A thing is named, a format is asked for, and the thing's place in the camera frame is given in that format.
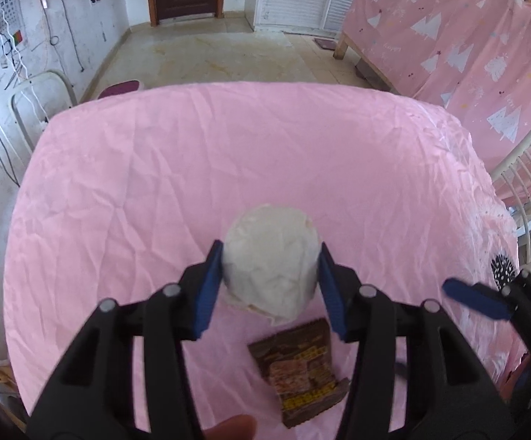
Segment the person's left hand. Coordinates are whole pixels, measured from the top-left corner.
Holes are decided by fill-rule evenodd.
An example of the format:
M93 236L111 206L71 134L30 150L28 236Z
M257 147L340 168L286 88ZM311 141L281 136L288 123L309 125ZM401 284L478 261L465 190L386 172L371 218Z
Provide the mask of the person's left hand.
M203 432L206 440L253 440L257 420L252 415L233 416Z

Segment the person's right hand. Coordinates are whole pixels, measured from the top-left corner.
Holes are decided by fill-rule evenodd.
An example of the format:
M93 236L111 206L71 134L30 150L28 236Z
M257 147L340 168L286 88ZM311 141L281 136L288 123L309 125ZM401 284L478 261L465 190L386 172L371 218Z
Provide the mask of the person's right hand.
M503 380L502 383L499 384L500 396L506 403L510 402L517 381L522 376L523 371L528 367L530 360L530 353L524 353L520 365L517 366L513 371L510 371L505 380Z

